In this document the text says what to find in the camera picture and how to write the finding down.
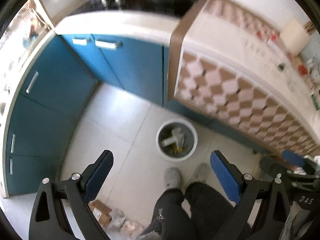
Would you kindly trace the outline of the red sauce packet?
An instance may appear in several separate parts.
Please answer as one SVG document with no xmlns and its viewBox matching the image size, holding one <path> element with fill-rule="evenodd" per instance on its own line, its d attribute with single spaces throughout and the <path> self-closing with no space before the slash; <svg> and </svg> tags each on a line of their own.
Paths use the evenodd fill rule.
<svg viewBox="0 0 320 240">
<path fill-rule="evenodd" d="M 306 76 L 309 73 L 308 69 L 306 68 L 306 66 L 304 64 L 300 64 L 298 66 L 298 72 L 301 76 Z"/>
</svg>

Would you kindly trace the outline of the white paper towel sheet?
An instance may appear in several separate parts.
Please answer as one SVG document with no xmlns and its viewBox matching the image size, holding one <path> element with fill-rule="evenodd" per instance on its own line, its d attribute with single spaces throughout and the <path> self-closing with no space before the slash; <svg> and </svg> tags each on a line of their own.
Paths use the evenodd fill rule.
<svg viewBox="0 0 320 240">
<path fill-rule="evenodd" d="M 174 128 L 171 131 L 171 137 L 161 141 L 160 145 L 162 147 L 167 147 L 174 145 L 175 152 L 182 152 L 184 145 L 185 135 L 180 127 Z"/>
</svg>

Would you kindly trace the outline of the dark green vegetable scrap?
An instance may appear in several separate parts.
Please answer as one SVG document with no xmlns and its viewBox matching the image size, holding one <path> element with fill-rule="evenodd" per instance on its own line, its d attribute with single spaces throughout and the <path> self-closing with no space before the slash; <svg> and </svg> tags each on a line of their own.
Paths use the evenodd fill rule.
<svg viewBox="0 0 320 240">
<path fill-rule="evenodd" d="M 283 72 L 284 69 L 285 69 L 285 65 L 284 65 L 284 64 L 279 64 L 279 65 L 277 66 L 277 68 L 278 68 L 278 70 L 279 70 L 280 72 Z"/>
</svg>

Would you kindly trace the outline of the white trash bin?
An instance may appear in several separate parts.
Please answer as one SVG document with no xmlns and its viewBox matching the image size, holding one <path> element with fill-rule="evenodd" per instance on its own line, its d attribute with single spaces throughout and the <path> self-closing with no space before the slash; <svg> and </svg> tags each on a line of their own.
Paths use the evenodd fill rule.
<svg viewBox="0 0 320 240">
<path fill-rule="evenodd" d="M 157 131 L 156 146 L 159 154 L 168 161 L 182 162 L 190 158 L 198 145 L 194 125 L 185 119 L 164 122 Z"/>
</svg>

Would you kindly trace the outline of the right grey slipper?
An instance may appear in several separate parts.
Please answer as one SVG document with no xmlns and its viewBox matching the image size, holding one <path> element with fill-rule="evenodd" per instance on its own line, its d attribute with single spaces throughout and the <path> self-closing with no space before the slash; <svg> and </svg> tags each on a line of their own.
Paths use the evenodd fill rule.
<svg viewBox="0 0 320 240">
<path fill-rule="evenodd" d="M 211 167 L 207 163 L 201 163 L 193 172 L 188 184 L 195 182 L 206 183 L 210 171 Z"/>
</svg>

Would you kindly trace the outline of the grey slipper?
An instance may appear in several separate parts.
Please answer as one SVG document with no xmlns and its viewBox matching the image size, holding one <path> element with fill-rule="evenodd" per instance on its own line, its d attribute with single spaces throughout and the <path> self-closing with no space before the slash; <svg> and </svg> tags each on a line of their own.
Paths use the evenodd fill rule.
<svg viewBox="0 0 320 240">
<path fill-rule="evenodd" d="M 181 173 L 178 168 L 170 167 L 165 170 L 164 186 L 166 190 L 181 188 Z"/>
<path fill-rule="evenodd" d="M 207 163 L 201 163 L 193 172 L 188 184 L 195 182 L 206 183 L 210 171 L 211 167 Z"/>
</svg>

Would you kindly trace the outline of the cardboard box on floor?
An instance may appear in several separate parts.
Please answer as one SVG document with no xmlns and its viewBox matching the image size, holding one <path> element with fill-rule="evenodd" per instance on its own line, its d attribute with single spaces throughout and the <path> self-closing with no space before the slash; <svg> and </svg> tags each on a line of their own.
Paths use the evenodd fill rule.
<svg viewBox="0 0 320 240">
<path fill-rule="evenodd" d="M 99 200 L 94 200 L 89 202 L 88 206 L 92 211 L 93 216 L 98 221 L 99 225 L 102 228 L 107 228 L 112 220 L 112 217 L 110 215 L 110 212 L 112 211 L 112 209 L 107 207 L 105 204 L 103 204 Z"/>
</svg>

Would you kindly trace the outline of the black trouser legs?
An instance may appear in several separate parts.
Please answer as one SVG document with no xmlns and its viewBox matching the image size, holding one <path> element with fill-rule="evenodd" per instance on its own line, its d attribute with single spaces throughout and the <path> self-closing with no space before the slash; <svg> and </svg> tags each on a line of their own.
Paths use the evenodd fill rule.
<svg viewBox="0 0 320 240">
<path fill-rule="evenodd" d="M 157 200 L 150 225 L 138 239 L 213 239 L 234 207 L 216 189 L 191 183 L 185 193 L 169 189 Z"/>
</svg>

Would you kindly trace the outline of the left grey slipper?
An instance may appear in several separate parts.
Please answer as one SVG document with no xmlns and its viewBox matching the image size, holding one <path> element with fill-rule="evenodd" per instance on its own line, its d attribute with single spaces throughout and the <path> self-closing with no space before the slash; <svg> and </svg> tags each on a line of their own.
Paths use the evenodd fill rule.
<svg viewBox="0 0 320 240">
<path fill-rule="evenodd" d="M 164 186 L 166 190 L 181 188 L 181 173 L 178 168 L 170 167 L 165 170 Z"/>
</svg>

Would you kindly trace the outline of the plastic bags on floor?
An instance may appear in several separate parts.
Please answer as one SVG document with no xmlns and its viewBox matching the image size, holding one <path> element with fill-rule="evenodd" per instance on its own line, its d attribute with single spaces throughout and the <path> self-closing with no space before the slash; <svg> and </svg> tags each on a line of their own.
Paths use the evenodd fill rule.
<svg viewBox="0 0 320 240">
<path fill-rule="evenodd" d="M 109 215 L 111 220 L 106 234 L 110 239 L 136 239 L 145 229 L 139 222 L 127 218 L 120 209 L 113 209 Z"/>
</svg>

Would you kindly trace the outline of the checkered beige table mat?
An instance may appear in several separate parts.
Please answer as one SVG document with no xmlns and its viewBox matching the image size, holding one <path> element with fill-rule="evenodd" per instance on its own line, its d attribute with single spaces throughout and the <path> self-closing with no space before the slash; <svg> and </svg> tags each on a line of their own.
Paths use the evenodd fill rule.
<svg viewBox="0 0 320 240">
<path fill-rule="evenodd" d="M 229 0 L 198 0 L 171 35 L 168 99 L 272 152 L 310 154 L 319 147 L 319 111 L 291 55 L 264 41 L 270 33 Z"/>
</svg>

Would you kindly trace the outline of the white paper towel roll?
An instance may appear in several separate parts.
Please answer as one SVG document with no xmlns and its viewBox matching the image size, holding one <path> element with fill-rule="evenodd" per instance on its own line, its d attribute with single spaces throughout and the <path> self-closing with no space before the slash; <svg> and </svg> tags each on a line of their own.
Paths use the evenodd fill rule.
<svg viewBox="0 0 320 240">
<path fill-rule="evenodd" d="M 311 40 L 308 32 L 294 18 L 289 20 L 279 36 L 293 56 L 297 56 Z"/>
</svg>

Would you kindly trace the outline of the wooden chopsticks bundle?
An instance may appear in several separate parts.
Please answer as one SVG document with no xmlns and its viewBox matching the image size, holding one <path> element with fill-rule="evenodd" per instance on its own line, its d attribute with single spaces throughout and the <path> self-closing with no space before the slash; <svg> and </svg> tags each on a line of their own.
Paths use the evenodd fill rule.
<svg viewBox="0 0 320 240">
<path fill-rule="evenodd" d="M 312 35 L 316 31 L 316 27 L 312 23 L 312 21 L 306 22 L 306 24 L 304 24 L 303 28 L 309 35 Z"/>
</svg>

